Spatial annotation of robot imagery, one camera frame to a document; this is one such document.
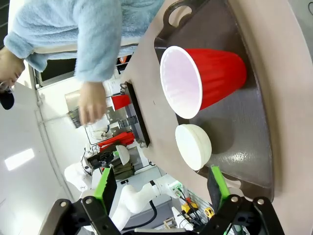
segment red cup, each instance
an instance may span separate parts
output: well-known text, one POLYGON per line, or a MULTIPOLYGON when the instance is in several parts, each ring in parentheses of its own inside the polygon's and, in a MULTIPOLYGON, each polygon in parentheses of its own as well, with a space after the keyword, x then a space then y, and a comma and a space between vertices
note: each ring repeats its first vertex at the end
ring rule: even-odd
POLYGON ((246 82, 246 66, 235 53, 213 49, 185 49, 197 65, 202 81, 200 110, 215 104, 246 82))
POLYGON ((242 87, 246 67, 231 52, 173 46, 162 56, 160 75, 171 108, 180 117, 190 119, 242 87))
POLYGON ((111 96, 111 101, 114 111, 123 108, 131 103, 128 95, 126 94, 111 96))

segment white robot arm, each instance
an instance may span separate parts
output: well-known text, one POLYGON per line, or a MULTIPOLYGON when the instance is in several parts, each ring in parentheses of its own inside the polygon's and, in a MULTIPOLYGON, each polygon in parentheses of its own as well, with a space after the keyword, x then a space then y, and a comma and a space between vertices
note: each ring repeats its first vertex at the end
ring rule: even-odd
POLYGON ((162 194, 178 198, 178 188, 181 187, 181 183, 170 175, 164 175, 157 180, 150 181, 145 184, 139 192, 131 185, 124 186, 117 208, 111 218, 112 222, 117 229, 121 231, 130 217, 140 213, 149 201, 162 194))
POLYGON ((69 165, 64 170, 64 176, 68 182, 72 183, 81 192, 91 188, 91 170, 84 170, 81 162, 69 165))

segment tray handle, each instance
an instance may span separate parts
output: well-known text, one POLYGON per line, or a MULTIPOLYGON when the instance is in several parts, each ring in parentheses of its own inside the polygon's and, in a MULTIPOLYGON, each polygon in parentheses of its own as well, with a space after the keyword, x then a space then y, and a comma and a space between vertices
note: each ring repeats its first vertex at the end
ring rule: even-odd
POLYGON ((196 13, 196 11, 207 1, 209 1, 209 0, 179 0, 167 8, 167 10, 165 11, 164 16, 163 16, 164 27, 155 39, 156 55, 157 55, 159 61, 161 60, 163 52, 167 48, 167 40, 170 38, 170 36, 178 28, 183 27, 188 22, 188 20, 196 13), (169 22, 170 16, 177 8, 179 8, 181 6, 190 7, 191 13, 183 16, 179 22, 178 27, 174 27, 169 22))

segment person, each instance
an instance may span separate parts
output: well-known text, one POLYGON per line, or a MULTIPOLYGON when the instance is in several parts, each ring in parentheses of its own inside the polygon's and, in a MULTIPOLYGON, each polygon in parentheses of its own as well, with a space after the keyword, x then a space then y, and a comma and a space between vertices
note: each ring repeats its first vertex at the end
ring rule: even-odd
POLYGON ((25 69, 24 60, 42 72, 48 59, 77 58, 81 124, 101 119, 106 110, 102 82, 113 75, 116 59, 134 49, 163 2, 26 0, 0 51, 1 103, 25 69))

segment red object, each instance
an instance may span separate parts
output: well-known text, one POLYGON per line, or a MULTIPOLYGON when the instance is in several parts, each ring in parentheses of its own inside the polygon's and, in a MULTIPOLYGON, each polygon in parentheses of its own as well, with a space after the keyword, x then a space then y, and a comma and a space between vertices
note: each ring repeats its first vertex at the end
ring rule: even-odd
POLYGON ((126 94, 111 96, 111 100, 114 111, 123 108, 131 103, 131 100, 126 94))
POLYGON ((113 143, 119 142, 121 145, 129 145, 134 142, 134 139, 135 136, 133 132, 123 132, 111 139, 99 143, 98 146, 100 147, 100 152, 102 152, 113 143))
POLYGON ((122 64, 126 63, 126 60, 127 60, 127 56, 123 56, 123 57, 119 58, 119 61, 120 61, 122 64))
POLYGON ((246 66, 235 53, 213 49, 185 49, 197 65, 202 81, 200 110, 230 95, 246 82, 246 66))
POLYGON ((189 202, 189 203, 192 202, 191 199, 190 199, 190 197, 186 197, 186 201, 189 202))

